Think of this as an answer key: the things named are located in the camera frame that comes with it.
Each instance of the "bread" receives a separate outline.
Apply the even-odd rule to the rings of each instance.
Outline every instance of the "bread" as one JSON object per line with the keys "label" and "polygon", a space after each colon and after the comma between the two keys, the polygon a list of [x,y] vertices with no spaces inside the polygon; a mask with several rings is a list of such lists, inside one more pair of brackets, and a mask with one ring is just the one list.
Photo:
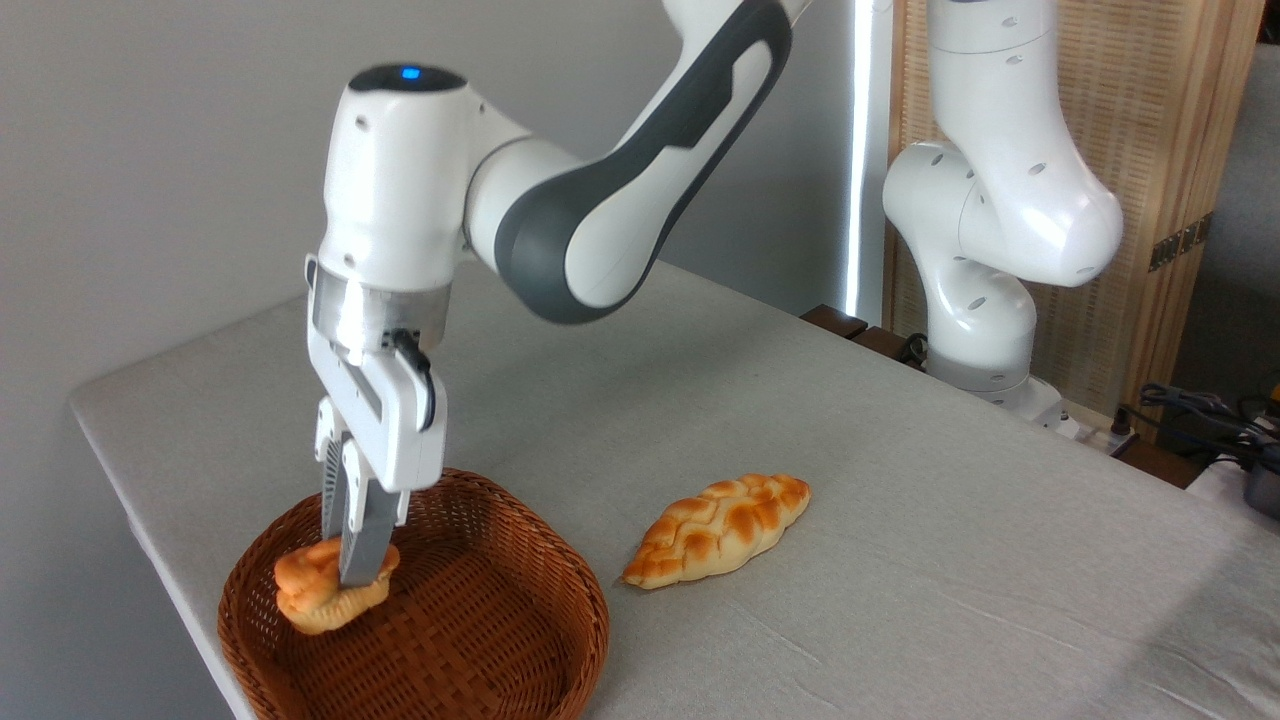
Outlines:
{"label": "bread", "polygon": [[742,475],[677,500],[649,528],[622,582],[645,589],[737,570],[777,544],[813,491],[790,475]]}
{"label": "bread", "polygon": [[342,538],[296,550],[275,562],[275,605],[298,632],[319,635],[335,630],[360,614],[387,600],[392,570],[399,565],[399,551],[387,547],[378,579],[362,588],[342,589],[338,557]]}

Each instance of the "gray wall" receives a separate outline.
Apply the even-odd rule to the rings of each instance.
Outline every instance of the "gray wall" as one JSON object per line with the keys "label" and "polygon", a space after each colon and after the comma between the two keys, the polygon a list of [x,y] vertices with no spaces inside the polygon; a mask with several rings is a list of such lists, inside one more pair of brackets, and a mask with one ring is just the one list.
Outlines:
{"label": "gray wall", "polygon": [[1260,45],[1204,261],[1196,278],[1174,383],[1252,395],[1280,370],[1280,46]]}
{"label": "gray wall", "polygon": [[[658,0],[335,5],[0,0],[0,717],[227,715],[65,400],[303,290],[355,70],[454,68],[594,155],[677,50]],[[791,311],[844,287],[845,5],[801,19],[778,88],[668,243]]]}

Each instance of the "gray tablecloth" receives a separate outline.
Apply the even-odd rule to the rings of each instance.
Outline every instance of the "gray tablecloth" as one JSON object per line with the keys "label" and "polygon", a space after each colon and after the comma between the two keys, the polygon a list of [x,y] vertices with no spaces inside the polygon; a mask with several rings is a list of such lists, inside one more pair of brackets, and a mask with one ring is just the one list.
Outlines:
{"label": "gray tablecloth", "polygon": [[[73,398],[242,717],[215,609],[319,487],[303,331],[293,301]],[[796,318],[659,264],[612,318],[562,328],[466,265],[433,363],[448,464],[605,589],[590,717],[1280,716],[1280,539]],[[614,583],[668,502],[748,471],[813,486],[776,548]]]}

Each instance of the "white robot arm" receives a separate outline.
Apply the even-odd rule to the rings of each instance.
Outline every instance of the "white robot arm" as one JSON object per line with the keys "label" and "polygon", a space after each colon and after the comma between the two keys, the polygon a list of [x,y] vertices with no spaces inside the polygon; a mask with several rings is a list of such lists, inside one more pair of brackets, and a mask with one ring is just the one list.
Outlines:
{"label": "white robot arm", "polygon": [[1057,96],[1053,0],[929,0],[933,111],[951,142],[904,150],[884,211],[928,305],[928,372],[1050,428],[1061,397],[1030,377],[1036,305],[1120,246],[1116,197],[1084,164]]}
{"label": "white robot arm", "polygon": [[448,401],[425,352],[444,334],[470,245],[534,313],[603,318],[772,88],[809,0],[664,0],[676,68],[604,158],[535,137],[448,70],[381,65],[338,105],[328,228],[307,258],[307,346],[324,536],[342,583],[372,582],[408,492],[443,466]]}

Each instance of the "bamboo panel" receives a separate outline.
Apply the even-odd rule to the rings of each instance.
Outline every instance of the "bamboo panel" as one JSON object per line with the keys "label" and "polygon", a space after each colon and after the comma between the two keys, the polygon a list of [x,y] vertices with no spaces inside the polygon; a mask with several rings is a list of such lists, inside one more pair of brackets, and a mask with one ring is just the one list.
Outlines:
{"label": "bamboo panel", "polygon": [[[942,137],[928,88],[925,0],[900,3],[901,81],[891,155]],[[1071,137],[1125,215],[1115,260],[1080,288],[1028,288],[1039,313],[1032,372],[1110,414],[1172,375],[1201,249],[1148,272],[1152,249],[1212,210],[1263,0],[1061,0],[1059,94]],[[891,233],[887,323],[923,332],[919,273]]]}

